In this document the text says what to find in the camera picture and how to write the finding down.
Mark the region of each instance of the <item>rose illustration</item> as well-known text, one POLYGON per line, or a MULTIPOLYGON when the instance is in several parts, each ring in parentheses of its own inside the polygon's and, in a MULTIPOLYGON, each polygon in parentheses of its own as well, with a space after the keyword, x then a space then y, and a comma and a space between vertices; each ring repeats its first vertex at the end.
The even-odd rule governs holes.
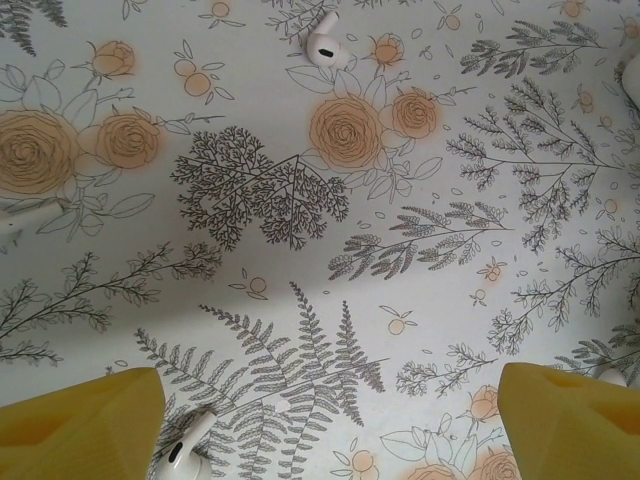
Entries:
POLYGON ((515 457, 509 452, 499 452, 489 456, 469 480, 522 480, 522 477, 515 457))
POLYGON ((371 58, 375 59, 375 61, 378 62, 378 66, 383 69, 402 60, 404 43, 402 43, 402 39, 397 35, 385 33, 377 41, 373 40, 373 44, 371 58))
POLYGON ((410 138, 424 138, 436 128, 436 104, 425 92, 398 96, 380 112, 380 121, 391 130, 410 138))
POLYGON ((156 157, 159 134, 155 126, 138 115, 114 115, 101 126, 83 130, 78 142, 105 165, 138 168, 156 157))
POLYGON ((381 153, 381 134, 378 113, 358 98, 327 100, 311 120, 311 142, 338 172, 371 168, 381 153))
POLYGON ((491 385, 480 387, 471 400, 469 411, 480 422, 498 415, 498 390, 491 385))
POLYGON ((0 115, 0 189, 45 193, 73 174, 76 132, 62 117, 36 111, 0 115))
POLYGON ((456 480, 456 475, 443 465, 429 465, 416 468, 407 480, 456 480))
POLYGON ((113 40, 96 50, 91 66, 100 75, 115 77, 129 73, 134 61, 132 48, 113 40))

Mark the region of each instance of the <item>earbud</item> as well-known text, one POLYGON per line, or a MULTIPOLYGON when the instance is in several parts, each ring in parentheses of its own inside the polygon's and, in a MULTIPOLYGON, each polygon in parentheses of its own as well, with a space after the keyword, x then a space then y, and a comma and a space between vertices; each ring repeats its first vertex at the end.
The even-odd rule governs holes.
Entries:
POLYGON ((348 50, 328 35, 339 18, 336 12, 329 12, 309 35, 307 56, 314 65, 337 69, 343 69, 348 65, 351 58, 348 50))

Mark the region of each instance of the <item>leafy sprig drawing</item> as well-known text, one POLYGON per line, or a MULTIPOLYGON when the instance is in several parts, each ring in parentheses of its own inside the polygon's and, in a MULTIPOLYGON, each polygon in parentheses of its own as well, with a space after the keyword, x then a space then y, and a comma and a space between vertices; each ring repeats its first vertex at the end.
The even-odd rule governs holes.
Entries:
POLYGON ((326 212, 336 221, 349 211, 344 184, 325 180, 299 155, 273 162, 264 145, 243 128, 196 132, 191 156, 180 156, 171 178, 188 185, 179 202, 189 229, 208 229, 226 250, 233 250, 254 219, 269 243, 302 249, 308 238, 322 238, 326 212))
MULTIPOLYGON (((201 306, 241 342, 246 362, 239 368, 230 368, 234 359, 210 365, 213 350, 200 354, 196 361, 196 347, 181 351, 180 345, 159 344, 143 329, 135 334, 140 350, 164 376, 172 377, 171 383, 188 395, 189 405, 212 410, 220 417, 199 451, 217 467, 236 462, 240 478, 272 478, 266 475, 276 458, 278 478, 301 478, 305 452, 313 448, 317 435, 327 430, 333 417, 342 412, 356 424, 364 424, 357 387, 365 383, 374 391, 384 391, 380 363, 386 359, 370 361, 358 345, 347 303, 343 302, 334 344, 304 292, 293 282, 291 288, 300 310, 297 346, 289 337, 277 337, 273 322, 201 306), (274 397, 288 402, 290 408, 277 412, 274 397)), ((175 399, 168 406, 156 461, 195 417, 189 414, 183 420, 188 407, 175 408, 175 399)), ((214 476, 225 473, 216 470, 214 476)))
POLYGON ((0 38, 9 37, 35 57, 29 34, 34 10, 39 10, 56 27, 67 26, 62 0, 0 0, 0 38))
POLYGON ((158 301, 160 290, 151 288, 149 277, 161 281, 164 274, 170 273, 176 280, 210 280, 220 266, 220 252, 203 243, 187 245, 182 258, 176 261, 170 259, 172 252, 168 243, 140 252, 137 258, 127 262, 128 273, 115 272, 108 280, 96 280, 95 264, 99 258, 89 252, 62 270, 65 279, 60 291, 44 293, 31 279, 20 281, 10 291, 4 290, 0 294, 0 363, 25 360, 38 365, 48 360, 56 366, 62 358, 49 348, 49 342, 34 345, 24 340, 15 346, 7 344, 24 332, 36 328, 46 330, 74 320, 83 320, 103 333, 113 319, 111 306, 98 306, 94 294, 101 292, 107 300, 122 297, 140 307, 158 301))
POLYGON ((280 40, 297 41, 302 46, 306 35, 316 28, 320 20, 338 8, 336 3, 340 0, 272 0, 273 7, 281 8, 278 11, 280 17, 269 17, 266 25, 282 33, 280 40))
POLYGON ((539 253, 550 237, 561 235, 572 210, 580 215, 587 210, 598 171, 621 167, 602 160, 595 141, 579 123, 565 123, 565 110, 556 93, 545 93, 528 77, 522 84, 513 84, 511 92, 504 98, 507 113, 502 117, 491 106, 478 119, 465 117, 465 123, 492 138, 491 146, 503 155, 489 152, 484 142, 468 133, 448 140, 447 151, 470 161, 462 165, 460 176, 476 181, 478 191, 494 184, 501 166, 512 165, 522 186, 520 209, 526 213, 524 220, 533 225, 522 241, 539 253), (532 135, 539 138, 535 146, 532 135), (542 160, 535 156, 536 150, 544 152, 542 160), (549 160, 547 152, 557 160, 549 160))
POLYGON ((389 280, 406 272, 417 257, 418 262, 428 263, 429 270, 440 270, 454 262, 462 266, 469 263, 481 251, 476 241, 486 232, 504 232, 502 225, 506 210, 482 202, 474 205, 465 202, 450 204, 451 209, 440 214, 425 208, 402 207, 408 214, 398 215, 401 223, 390 228, 401 231, 406 240, 383 243, 373 234, 353 235, 345 242, 343 255, 329 262, 329 277, 335 280, 350 274, 355 280, 365 271, 371 275, 384 275, 389 280), (419 250, 418 244, 427 240, 431 245, 419 250))
POLYGON ((447 356, 455 358, 455 364, 445 363, 440 371, 435 363, 407 362, 396 376, 396 389, 410 397, 423 396, 429 393, 429 387, 435 380, 438 384, 435 392, 440 398, 460 390, 462 385, 469 383, 470 373, 477 374, 482 367, 497 360, 487 360, 484 352, 475 353, 464 343, 449 345, 447 356))
MULTIPOLYGON (((559 331, 569 322, 571 303, 579 298, 579 305, 587 315, 600 316, 600 294, 632 263, 640 260, 640 237, 629 233, 624 238, 620 227, 610 230, 598 230, 596 239, 601 245, 594 257, 588 257, 580 251, 580 245, 557 247, 556 257, 564 260, 567 269, 573 270, 568 280, 556 280, 550 287, 546 280, 532 282, 525 289, 512 292, 515 303, 521 303, 524 313, 514 317, 509 309, 496 316, 489 332, 489 341, 498 353, 515 355, 520 344, 533 330, 533 317, 543 318, 546 311, 552 316, 549 327, 559 331), (578 284, 584 285, 584 293, 578 290, 578 284)), ((640 274, 630 272, 625 287, 627 304, 635 309, 640 298, 640 274)))
POLYGON ((460 60, 462 73, 477 71, 480 76, 493 68, 495 74, 510 78, 520 75, 527 66, 541 75, 560 70, 569 73, 580 64, 580 50, 605 48, 598 44, 598 32, 579 22, 554 20, 555 27, 550 29, 523 20, 515 23, 511 27, 514 33, 506 39, 515 40, 518 47, 504 49, 495 40, 476 40, 471 53, 460 60))
POLYGON ((606 344, 595 338, 579 341, 580 346, 571 350, 572 358, 558 355, 555 359, 559 363, 550 366, 580 375, 590 375, 597 368, 615 368, 632 384, 640 375, 640 319, 617 325, 612 332, 614 336, 606 344))

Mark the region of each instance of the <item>yellow object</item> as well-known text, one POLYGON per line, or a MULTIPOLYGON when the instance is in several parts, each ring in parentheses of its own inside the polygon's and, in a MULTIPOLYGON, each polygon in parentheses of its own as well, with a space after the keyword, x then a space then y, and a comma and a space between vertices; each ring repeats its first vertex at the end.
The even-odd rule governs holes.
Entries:
POLYGON ((163 413, 153 368, 0 408, 0 479, 144 479, 163 413))
POLYGON ((640 391, 510 363, 498 407, 522 480, 640 479, 640 391))

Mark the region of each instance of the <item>gray fern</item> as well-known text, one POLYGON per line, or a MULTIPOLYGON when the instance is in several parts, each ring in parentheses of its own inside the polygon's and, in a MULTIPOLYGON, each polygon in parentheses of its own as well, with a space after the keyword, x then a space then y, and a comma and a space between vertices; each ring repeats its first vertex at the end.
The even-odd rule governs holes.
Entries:
POLYGON ((0 0, 0 38, 9 36, 35 57, 29 28, 34 10, 39 10, 57 27, 66 27, 61 0, 0 0))
POLYGON ((364 424, 357 387, 365 383, 384 391, 379 366, 384 360, 369 361, 357 344, 346 302, 334 350, 309 299, 295 283, 291 288, 300 309, 297 346, 288 337, 276 336, 272 322, 201 306, 241 342, 247 365, 235 370, 230 369, 233 359, 212 365, 213 350, 182 351, 180 345, 159 344, 142 329, 136 332, 140 350, 187 396, 186 404, 177 408, 175 397, 170 399, 156 462, 193 422, 198 409, 212 410, 219 417, 198 445, 198 452, 216 467, 214 476, 225 476, 225 467, 235 462, 237 476, 249 480, 274 478, 269 476, 275 475, 270 466, 279 470, 278 478, 300 479, 307 452, 333 417, 343 412, 356 424, 364 424), (286 412, 273 406, 277 397, 289 403, 286 412), (197 409, 190 411, 191 405, 197 409))

